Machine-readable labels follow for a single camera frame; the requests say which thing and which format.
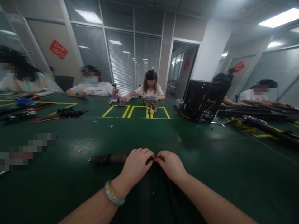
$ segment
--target face mask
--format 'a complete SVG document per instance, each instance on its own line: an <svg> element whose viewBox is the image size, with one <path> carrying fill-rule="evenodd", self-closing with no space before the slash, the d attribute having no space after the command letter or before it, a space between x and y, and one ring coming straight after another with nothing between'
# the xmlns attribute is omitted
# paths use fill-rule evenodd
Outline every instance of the face mask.
<svg viewBox="0 0 299 224"><path fill-rule="evenodd" d="M98 79L97 78L86 78L85 82L91 84L91 85L95 85L97 84Z"/></svg>

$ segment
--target sleeve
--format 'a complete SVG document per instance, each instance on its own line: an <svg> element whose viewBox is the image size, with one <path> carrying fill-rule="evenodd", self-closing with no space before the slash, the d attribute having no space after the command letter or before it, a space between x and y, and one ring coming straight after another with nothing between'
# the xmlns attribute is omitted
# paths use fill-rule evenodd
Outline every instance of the sleeve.
<svg viewBox="0 0 299 224"><path fill-rule="evenodd" d="M45 91L54 91L57 93L64 93L63 90L57 85L57 83L48 75L39 73L38 76L46 87L46 88L43 88Z"/></svg>
<svg viewBox="0 0 299 224"><path fill-rule="evenodd" d="M248 91L242 92L238 98L239 102L243 102L244 100L250 100L250 95L249 95Z"/></svg>
<svg viewBox="0 0 299 224"><path fill-rule="evenodd" d="M139 86L138 89L135 90L135 92L139 95L143 95L143 85Z"/></svg>
<svg viewBox="0 0 299 224"><path fill-rule="evenodd" d="M267 95L262 95L262 101L266 102L266 101L270 101L270 100L267 97Z"/></svg>
<svg viewBox="0 0 299 224"><path fill-rule="evenodd" d="M158 94L158 96L162 96L162 95L164 95L164 93L163 93L163 91L162 91L162 89L161 89L161 86L160 86L160 85L158 85L157 94Z"/></svg>
<svg viewBox="0 0 299 224"><path fill-rule="evenodd" d="M113 86L110 84L110 83L106 83L106 89L107 89L107 92L112 95L112 90L113 90Z"/></svg>
<svg viewBox="0 0 299 224"><path fill-rule="evenodd" d="M81 84L74 86L73 88L70 88L70 90L73 90L75 92L83 92L83 88Z"/></svg>

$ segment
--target ceiling light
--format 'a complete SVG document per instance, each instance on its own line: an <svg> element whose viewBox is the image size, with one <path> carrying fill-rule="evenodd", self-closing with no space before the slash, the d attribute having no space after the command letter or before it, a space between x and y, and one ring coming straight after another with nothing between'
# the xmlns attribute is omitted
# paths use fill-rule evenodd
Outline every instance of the ceiling light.
<svg viewBox="0 0 299 224"><path fill-rule="evenodd" d="M290 31L292 31L292 32L296 32L296 33L299 33L299 27L297 27L297 28L294 28L294 29L291 29Z"/></svg>
<svg viewBox="0 0 299 224"><path fill-rule="evenodd" d="M85 46L78 46L78 47L81 47L81 48L87 48L87 49L89 49L88 47L85 47Z"/></svg>
<svg viewBox="0 0 299 224"><path fill-rule="evenodd" d="M94 12L75 9L87 22L102 24L102 20Z"/></svg>
<svg viewBox="0 0 299 224"><path fill-rule="evenodd" d="M13 33L11 31L7 31L7 30L0 30L0 32L2 33L7 33L7 34L11 34L11 35L16 35L16 33Z"/></svg>
<svg viewBox="0 0 299 224"><path fill-rule="evenodd" d="M279 45L283 45L283 43L279 43L279 42L271 42L271 43L268 45L268 48L269 48L269 47L276 47L276 46L279 46Z"/></svg>
<svg viewBox="0 0 299 224"><path fill-rule="evenodd" d="M296 19L299 19L299 9L292 8L286 12L283 12L264 22L259 23L259 25L274 28Z"/></svg>
<svg viewBox="0 0 299 224"><path fill-rule="evenodd" d="M111 43L116 44L116 45L122 45L121 42L117 40L109 40Z"/></svg>

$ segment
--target white pillar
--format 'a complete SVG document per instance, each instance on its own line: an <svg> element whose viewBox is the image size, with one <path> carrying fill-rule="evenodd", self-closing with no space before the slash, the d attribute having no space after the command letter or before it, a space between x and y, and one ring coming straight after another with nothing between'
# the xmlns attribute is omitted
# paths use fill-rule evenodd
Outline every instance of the white pillar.
<svg viewBox="0 0 299 224"><path fill-rule="evenodd" d="M230 37L233 25L218 19L208 21L202 44L194 62L191 79L211 81Z"/></svg>

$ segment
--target doorway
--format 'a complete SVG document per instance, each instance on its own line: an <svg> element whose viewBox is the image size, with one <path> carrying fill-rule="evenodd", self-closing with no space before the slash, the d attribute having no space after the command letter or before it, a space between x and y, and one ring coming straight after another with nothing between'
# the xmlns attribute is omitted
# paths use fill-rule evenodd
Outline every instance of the doorway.
<svg viewBox="0 0 299 224"><path fill-rule="evenodd" d="M166 97L183 99L199 44L174 41L169 68Z"/></svg>

